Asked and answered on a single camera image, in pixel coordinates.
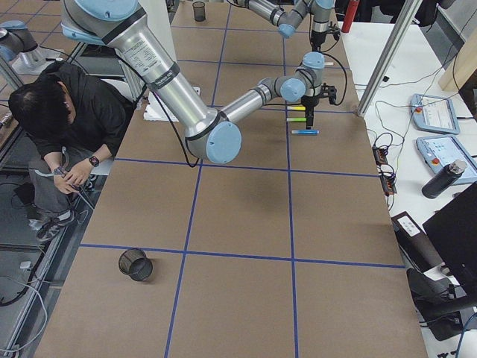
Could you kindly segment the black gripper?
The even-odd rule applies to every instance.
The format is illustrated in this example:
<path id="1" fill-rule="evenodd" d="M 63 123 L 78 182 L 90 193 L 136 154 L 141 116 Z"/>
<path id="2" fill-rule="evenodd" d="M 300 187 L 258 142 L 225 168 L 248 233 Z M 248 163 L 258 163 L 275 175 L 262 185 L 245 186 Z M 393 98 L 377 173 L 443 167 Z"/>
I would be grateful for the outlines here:
<path id="1" fill-rule="evenodd" d="M 312 129 L 314 125 L 314 108 L 318 106 L 322 98 L 327 98 L 331 105 L 336 105 L 337 90 L 335 86 L 322 84 L 320 87 L 311 88 L 309 94 L 305 94 L 300 103 L 305 108 L 306 129 Z"/>

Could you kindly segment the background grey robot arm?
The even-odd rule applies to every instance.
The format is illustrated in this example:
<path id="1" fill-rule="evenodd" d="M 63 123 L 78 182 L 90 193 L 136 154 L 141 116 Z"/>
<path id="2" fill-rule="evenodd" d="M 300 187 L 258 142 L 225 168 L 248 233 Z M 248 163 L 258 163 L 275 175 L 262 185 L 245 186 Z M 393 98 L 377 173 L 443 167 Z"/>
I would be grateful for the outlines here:
<path id="1" fill-rule="evenodd" d="M 1 23 L 1 57 L 10 62 L 20 56 L 29 69 L 38 68 L 46 63 L 37 41 L 27 25 L 20 20 Z"/>

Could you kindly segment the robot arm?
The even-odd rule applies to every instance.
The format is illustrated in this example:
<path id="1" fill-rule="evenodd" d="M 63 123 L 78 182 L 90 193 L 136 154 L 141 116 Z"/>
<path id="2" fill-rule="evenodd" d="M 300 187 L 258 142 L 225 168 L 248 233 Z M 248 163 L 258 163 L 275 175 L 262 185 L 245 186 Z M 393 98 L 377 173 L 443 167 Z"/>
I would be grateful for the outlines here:
<path id="1" fill-rule="evenodd" d="M 148 27 L 138 1 L 63 1 L 63 34 L 71 40 L 105 45 L 122 54 L 148 89 L 184 127 L 189 152 L 212 163 L 228 163 L 241 149 L 237 122 L 277 97 L 287 102 L 322 96 L 324 56 L 304 55 L 291 76 L 264 78 L 220 110 L 208 107 Z"/>
<path id="2" fill-rule="evenodd" d="M 335 7 L 335 1 L 296 1 L 290 11 L 283 10 L 279 5 L 270 1 L 262 0 L 231 1 L 231 4 L 251 10 L 256 15 L 268 20 L 278 28 L 279 33 L 285 39 L 290 38 L 296 32 L 308 15 L 312 17 L 310 40 L 313 46 L 320 48 L 328 34 L 333 34 L 336 39 L 339 38 L 340 29 L 330 24 L 330 15 Z"/>

